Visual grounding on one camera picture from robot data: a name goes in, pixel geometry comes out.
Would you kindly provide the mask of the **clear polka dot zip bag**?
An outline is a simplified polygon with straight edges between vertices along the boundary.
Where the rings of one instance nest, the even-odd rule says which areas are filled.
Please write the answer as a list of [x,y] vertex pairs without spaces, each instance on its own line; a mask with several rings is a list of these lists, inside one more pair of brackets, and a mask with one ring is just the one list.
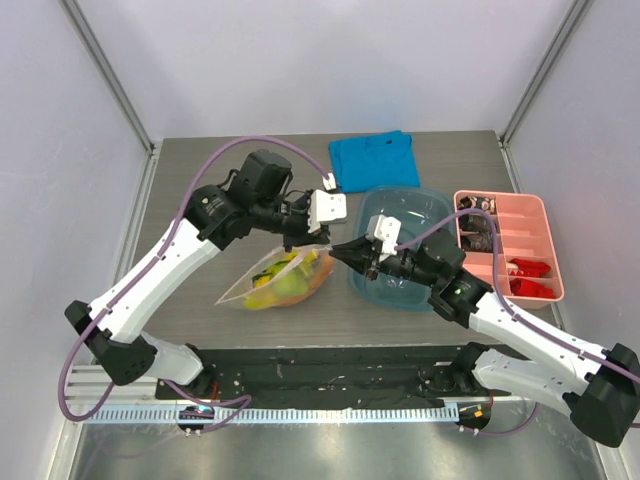
[[286,251],[278,247],[253,265],[215,303],[259,311],[298,304],[312,296],[333,270],[330,248],[308,245]]

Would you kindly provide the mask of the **green pear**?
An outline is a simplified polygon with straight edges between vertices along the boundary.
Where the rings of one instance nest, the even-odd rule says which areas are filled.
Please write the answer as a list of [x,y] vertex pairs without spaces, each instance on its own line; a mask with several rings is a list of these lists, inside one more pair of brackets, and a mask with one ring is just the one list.
[[279,301],[306,295],[309,283],[304,274],[290,271],[274,280],[272,290]]

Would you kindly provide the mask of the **yellow banana bunch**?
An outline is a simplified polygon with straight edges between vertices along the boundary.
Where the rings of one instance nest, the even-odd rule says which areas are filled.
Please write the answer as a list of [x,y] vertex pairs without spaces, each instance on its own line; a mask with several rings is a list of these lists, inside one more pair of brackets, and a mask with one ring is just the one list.
[[293,271],[312,252],[311,250],[280,250],[272,255],[266,265],[250,276],[251,288],[243,295],[243,307],[249,310],[262,310],[277,307],[280,302],[272,290],[274,280]]

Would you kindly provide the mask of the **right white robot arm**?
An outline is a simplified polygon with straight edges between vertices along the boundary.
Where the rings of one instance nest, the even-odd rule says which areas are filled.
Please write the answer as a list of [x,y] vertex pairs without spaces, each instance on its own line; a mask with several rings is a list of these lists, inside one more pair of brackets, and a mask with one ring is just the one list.
[[508,302],[464,268],[464,251],[444,229],[415,251],[386,253],[382,246],[360,237],[330,254],[367,279],[385,274],[428,287],[428,302],[441,318],[522,354],[517,360],[487,346],[464,348],[451,371],[457,391],[527,397],[564,414],[602,445],[622,444],[639,413],[639,357],[632,349],[582,340]]

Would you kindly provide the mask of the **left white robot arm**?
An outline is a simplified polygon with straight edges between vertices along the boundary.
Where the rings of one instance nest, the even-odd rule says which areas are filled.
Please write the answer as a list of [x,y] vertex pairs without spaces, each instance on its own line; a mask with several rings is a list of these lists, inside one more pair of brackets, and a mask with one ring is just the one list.
[[72,301],[64,315],[112,384],[145,375],[167,379],[190,398],[205,397],[211,369],[197,350],[153,338],[147,322],[194,272],[232,242],[261,230],[283,238],[286,249],[326,244],[328,225],[345,217],[344,197],[326,176],[322,189],[292,200],[292,166],[268,150],[250,153],[221,184],[194,184],[154,247],[111,289],[91,302]]

